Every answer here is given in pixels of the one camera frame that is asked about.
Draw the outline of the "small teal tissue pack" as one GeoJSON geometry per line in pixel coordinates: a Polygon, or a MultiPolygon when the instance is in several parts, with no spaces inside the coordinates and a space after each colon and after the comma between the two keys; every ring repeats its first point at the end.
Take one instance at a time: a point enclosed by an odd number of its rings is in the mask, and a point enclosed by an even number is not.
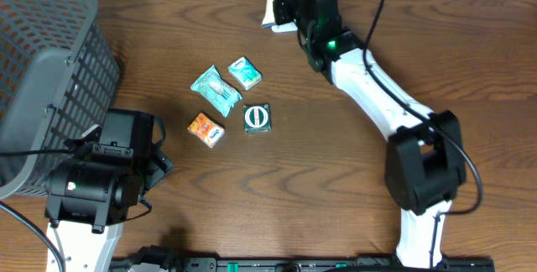
{"type": "Polygon", "coordinates": [[[262,74],[243,56],[228,66],[230,74],[247,91],[262,80],[262,74]]]}

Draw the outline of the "teal wet wipes pack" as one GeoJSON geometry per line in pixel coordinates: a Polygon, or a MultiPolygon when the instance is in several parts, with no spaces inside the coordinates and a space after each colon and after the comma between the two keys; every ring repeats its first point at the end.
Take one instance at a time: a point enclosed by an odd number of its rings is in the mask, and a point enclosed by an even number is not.
{"type": "Polygon", "coordinates": [[[200,93],[224,118],[242,100],[242,94],[222,79],[214,65],[201,74],[190,89],[200,93]]]}

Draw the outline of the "orange tissue pack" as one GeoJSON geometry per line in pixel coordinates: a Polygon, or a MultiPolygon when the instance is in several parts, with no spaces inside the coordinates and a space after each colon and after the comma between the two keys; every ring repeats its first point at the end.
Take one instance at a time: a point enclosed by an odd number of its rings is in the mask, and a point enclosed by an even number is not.
{"type": "Polygon", "coordinates": [[[188,126],[187,130],[211,149],[225,134],[224,127],[213,122],[203,112],[200,112],[196,116],[188,126]]]}

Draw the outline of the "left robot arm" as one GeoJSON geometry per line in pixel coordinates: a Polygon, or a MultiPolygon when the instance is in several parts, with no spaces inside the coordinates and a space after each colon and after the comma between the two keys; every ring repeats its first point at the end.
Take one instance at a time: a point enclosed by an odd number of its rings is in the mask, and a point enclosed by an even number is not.
{"type": "Polygon", "coordinates": [[[128,211],[174,168],[153,140],[161,118],[111,108],[104,122],[65,144],[72,155],[46,181],[48,271],[106,271],[128,211]]]}

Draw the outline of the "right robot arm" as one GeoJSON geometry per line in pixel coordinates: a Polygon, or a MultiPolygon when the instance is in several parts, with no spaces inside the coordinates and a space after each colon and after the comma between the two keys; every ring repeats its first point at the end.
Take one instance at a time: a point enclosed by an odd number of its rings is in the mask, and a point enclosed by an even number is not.
{"type": "Polygon", "coordinates": [[[385,185],[401,208],[396,258],[407,267],[438,267],[444,221],[467,179],[456,116],[433,112],[398,86],[368,41],[343,25],[338,0],[267,0],[263,26],[295,31],[312,69],[377,126],[387,141],[385,185]]]}

